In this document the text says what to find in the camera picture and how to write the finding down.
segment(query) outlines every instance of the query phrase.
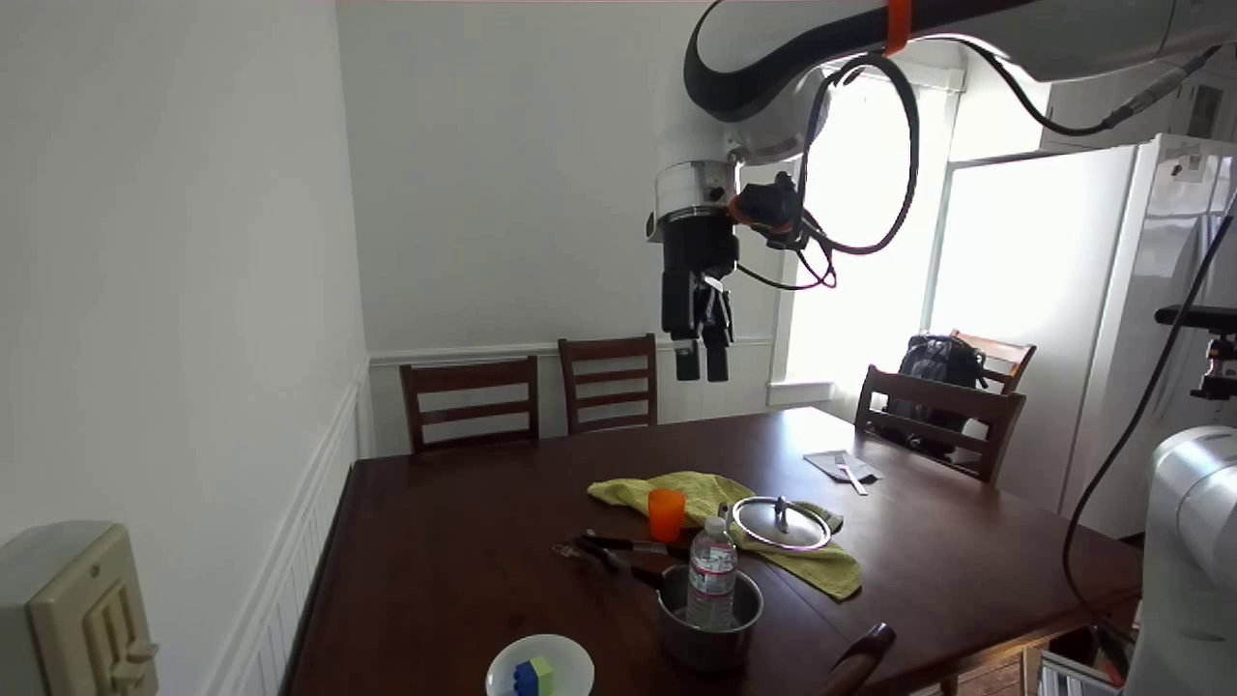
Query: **refrigerator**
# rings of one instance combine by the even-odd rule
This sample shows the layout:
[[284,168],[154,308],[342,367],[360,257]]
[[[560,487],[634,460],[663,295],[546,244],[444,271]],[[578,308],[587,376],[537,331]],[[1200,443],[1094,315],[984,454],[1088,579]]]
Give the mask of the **refrigerator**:
[[[1071,514],[1165,346],[1155,308],[1180,304],[1235,201],[1237,143],[1155,134],[1106,150],[951,167],[928,329],[1036,345],[997,487]],[[1200,304],[1237,304],[1237,239]],[[1084,525],[1137,538],[1151,452],[1189,424],[1237,424],[1235,402],[1192,391],[1203,329],[1182,329],[1140,427],[1088,502]]]

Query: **window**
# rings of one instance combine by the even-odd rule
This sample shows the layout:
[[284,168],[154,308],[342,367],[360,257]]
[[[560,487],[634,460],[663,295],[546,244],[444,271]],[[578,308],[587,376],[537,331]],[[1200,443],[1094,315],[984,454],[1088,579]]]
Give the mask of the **window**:
[[[777,381],[860,391],[866,363],[897,363],[910,331],[926,324],[959,90],[951,70],[913,79],[922,104],[915,206],[886,252],[834,255],[841,289],[783,297]],[[875,244],[886,234],[910,167],[906,112],[886,76],[866,74],[834,90],[808,167],[808,207],[833,239]],[[808,271],[794,255],[786,262],[786,278],[803,284]]]

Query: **metal bowl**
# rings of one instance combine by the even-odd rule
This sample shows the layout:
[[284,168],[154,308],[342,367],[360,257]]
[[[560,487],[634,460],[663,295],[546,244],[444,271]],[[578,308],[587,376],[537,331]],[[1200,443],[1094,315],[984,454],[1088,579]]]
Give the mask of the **metal bowl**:
[[744,670],[752,631],[761,623],[761,610],[765,610],[761,589],[752,577],[734,573],[730,631],[701,631],[685,623],[685,605],[690,605],[690,563],[674,563],[656,589],[656,610],[663,610],[656,631],[663,631],[667,653],[698,674]]

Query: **wooden dining table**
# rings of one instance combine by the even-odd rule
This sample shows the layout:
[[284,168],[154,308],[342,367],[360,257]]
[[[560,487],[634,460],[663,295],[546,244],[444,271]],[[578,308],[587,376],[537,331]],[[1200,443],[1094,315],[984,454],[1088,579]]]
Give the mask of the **wooden dining table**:
[[[879,482],[860,494],[808,452],[850,447]],[[656,640],[654,589],[560,556],[580,531],[642,538],[640,509],[587,494],[596,478],[719,470],[759,494],[829,506],[864,567],[833,600],[744,556],[765,605],[744,674],[704,675]],[[528,634],[569,634],[596,696],[820,696],[833,661],[875,623],[897,631],[866,692],[913,692],[986,657],[1088,627],[1062,579],[1069,523],[936,460],[854,433],[823,411],[560,438],[528,447],[360,460],[337,509],[302,639],[293,696],[485,692],[493,657]],[[1080,531],[1075,577],[1097,610],[1140,595],[1140,552]]]

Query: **bottle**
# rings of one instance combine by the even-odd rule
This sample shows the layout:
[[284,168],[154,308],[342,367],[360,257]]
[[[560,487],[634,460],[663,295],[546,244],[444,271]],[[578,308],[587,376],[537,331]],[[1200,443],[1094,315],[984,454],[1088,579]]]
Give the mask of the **bottle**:
[[709,518],[691,541],[691,567],[690,567],[685,617],[698,631],[730,631],[734,627],[734,567],[738,567],[738,547],[730,541],[729,514]]

